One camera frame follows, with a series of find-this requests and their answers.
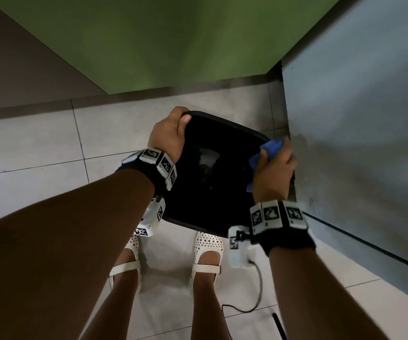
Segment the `purple cloth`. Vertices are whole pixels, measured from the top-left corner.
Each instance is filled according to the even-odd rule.
[[[280,140],[271,140],[269,142],[266,142],[262,144],[259,149],[265,149],[267,151],[267,157],[268,160],[270,161],[273,159],[276,154],[278,154],[278,151],[283,147],[284,141],[283,139]],[[253,172],[256,170],[256,167],[258,166],[258,161],[259,157],[261,156],[260,153],[257,153],[256,155],[253,155],[252,157],[249,158],[248,163],[253,170]],[[253,183],[250,182],[248,186],[246,187],[247,192],[253,192]]]

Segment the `wristband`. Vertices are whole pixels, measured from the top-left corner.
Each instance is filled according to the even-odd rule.
[[[290,201],[258,203],[250,208],[253,238],[268,256],[274,247],[312,248],[314,240],[298,204]]]
[[[171,191],[177,178],[177,170],[167,153],[147,147],[121,161],[118,170],[138,170],[155,186],[155,196]]]

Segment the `black plastic container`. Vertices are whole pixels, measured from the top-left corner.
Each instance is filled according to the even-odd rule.
[[[163,219],[227,237],[231,226],[251,224],[249,208],[254,201],[246,191],[252,181],[248,159],[269,138],[205,112],[188,113],[192,118],[176,164],[177,180],[165,196]]]

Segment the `green wall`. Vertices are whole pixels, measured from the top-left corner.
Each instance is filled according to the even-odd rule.
[[[264,74],[337,0],[0,0],[107,93]]]

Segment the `forearm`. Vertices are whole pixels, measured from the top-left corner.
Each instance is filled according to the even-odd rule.
[[[275,247],[269,260],[289,340],[387,339],[314,250]]]
[[[0,338],[76,339],[153,195],[122,170],[0,219]]]

